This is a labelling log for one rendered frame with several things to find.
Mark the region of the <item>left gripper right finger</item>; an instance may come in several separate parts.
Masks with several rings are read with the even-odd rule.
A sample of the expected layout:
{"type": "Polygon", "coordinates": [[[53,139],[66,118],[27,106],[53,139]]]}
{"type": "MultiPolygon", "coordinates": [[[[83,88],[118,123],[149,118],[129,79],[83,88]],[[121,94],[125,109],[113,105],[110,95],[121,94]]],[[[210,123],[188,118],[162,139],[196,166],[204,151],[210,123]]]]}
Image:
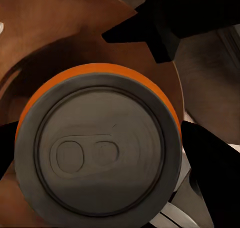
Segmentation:
{"type": "Polygon", "coordinates": [[[183,121],[181,132],[215,228],[240,228],[240,152],[199,124],[183,121]]]}

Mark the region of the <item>can of soda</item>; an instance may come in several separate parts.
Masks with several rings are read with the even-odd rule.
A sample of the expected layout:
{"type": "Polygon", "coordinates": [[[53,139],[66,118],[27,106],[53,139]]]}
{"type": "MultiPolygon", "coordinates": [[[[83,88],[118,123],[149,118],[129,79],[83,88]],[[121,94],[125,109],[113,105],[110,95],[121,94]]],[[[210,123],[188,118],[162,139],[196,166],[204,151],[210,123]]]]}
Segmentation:
{"type": "Polygon", "coordinates": [[[15,174],[49,228],[141,228],[169,201],[182,131],[150,79],[120,65],[84,64],[50,79],[27,104],[15,174]]]}

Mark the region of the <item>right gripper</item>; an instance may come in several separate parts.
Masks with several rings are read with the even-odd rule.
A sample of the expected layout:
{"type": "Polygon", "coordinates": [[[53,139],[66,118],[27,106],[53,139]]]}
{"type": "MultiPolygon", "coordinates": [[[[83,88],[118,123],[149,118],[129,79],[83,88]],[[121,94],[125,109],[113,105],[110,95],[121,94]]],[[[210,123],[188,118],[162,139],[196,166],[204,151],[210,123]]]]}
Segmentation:
{"type": "Polygon", "coordinates": [[[157,64],[172,62],[183,38],[240,24],[240,0],[145,0],[135,10],[101,36],[115,44],[145,41],[157,64]]]}

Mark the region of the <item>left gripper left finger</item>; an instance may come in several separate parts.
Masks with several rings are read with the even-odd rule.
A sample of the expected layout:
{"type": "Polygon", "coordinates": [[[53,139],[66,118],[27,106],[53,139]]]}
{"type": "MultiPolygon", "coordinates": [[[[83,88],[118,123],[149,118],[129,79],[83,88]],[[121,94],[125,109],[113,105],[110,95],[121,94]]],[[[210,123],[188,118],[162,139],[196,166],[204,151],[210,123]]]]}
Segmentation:
{"type": "Polygon", "coordinates": [[[14,159],[18,121],[0,126],[0,180],[14,159]]]}

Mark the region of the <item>trash can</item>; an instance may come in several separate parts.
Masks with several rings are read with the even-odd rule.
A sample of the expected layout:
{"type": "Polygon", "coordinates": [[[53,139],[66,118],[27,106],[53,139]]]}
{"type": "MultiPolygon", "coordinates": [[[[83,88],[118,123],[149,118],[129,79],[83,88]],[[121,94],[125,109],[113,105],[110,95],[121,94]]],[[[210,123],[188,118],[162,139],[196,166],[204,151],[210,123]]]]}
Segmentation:
{"type": "MultiPolygon", "coordinates": [[[[120,65],[150,79],[185,120],[175,62],[157,64],[146,42],[107,43],[101,36],[137,11],[122,0],[0,0],[0,126],[20,120],[35,92],[64,70],[120,65]]],[[[23,197],[14,159],[0,180],[0,228],[49,228],[23,197]]]]}

